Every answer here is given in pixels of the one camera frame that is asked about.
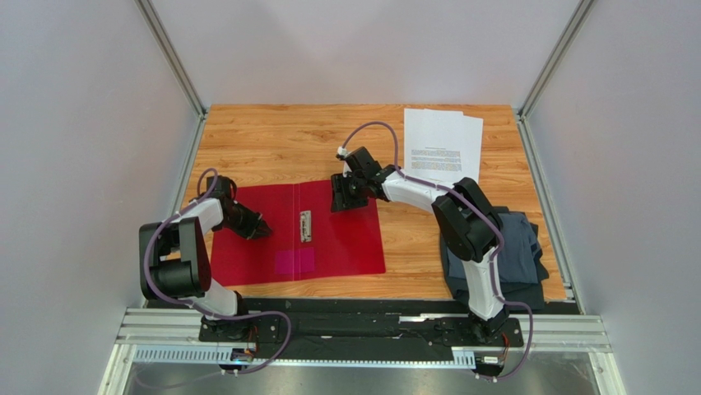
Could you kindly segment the red plastic folder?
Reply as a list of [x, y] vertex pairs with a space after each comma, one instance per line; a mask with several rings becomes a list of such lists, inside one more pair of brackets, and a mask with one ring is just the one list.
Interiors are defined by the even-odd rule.
[[[378, 208], [331, 212], [330, 181], [241, 187], [237, 199], [262, 214], [272, 235], [213, 235], [211, 272], [223, 286], [257, 285], [386, 271]], [[300, 242], [299, 214], [312, 213], [312, 241]]]

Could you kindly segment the metal folder clip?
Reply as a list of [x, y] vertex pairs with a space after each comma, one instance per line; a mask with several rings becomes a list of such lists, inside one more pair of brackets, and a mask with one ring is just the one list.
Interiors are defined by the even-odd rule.
[[309, 243], [312, 241], [312, 213], [311, 211], [302, 211], [299, 214], [299, 232], [300, 242]]

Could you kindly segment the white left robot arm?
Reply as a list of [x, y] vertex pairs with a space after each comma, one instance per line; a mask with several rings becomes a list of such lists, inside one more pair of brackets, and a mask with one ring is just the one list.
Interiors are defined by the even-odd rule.
[[138, 232], [140, 287], [146, 300], [195, 309], [209, 319], [241, 319], [248, 314], [243, 297], [213, 279], [205, 235], [231, 230], [243, 239], [272, 235], [262, 214], [236, 199], [237, 186], [209, 170], [200, 176], [207, 189], [188, 205]]

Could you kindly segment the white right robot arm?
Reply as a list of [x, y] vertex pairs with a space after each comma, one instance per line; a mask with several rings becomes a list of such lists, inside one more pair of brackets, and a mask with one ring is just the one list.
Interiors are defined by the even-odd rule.
[[502, 222], [474, 179], [453, 186], [411, 177], [395, 165], [382, 167], [365, 147], [337, 159], [344, 170], [331, 177], [332, 211], [365, 207], [370, 200], [403, 203], [434, 215], [448, 250], [460, 259], [468, 288], [467, 306], [483, 323], [508, 316], [498, 282], [498, 254], [505, 241]]

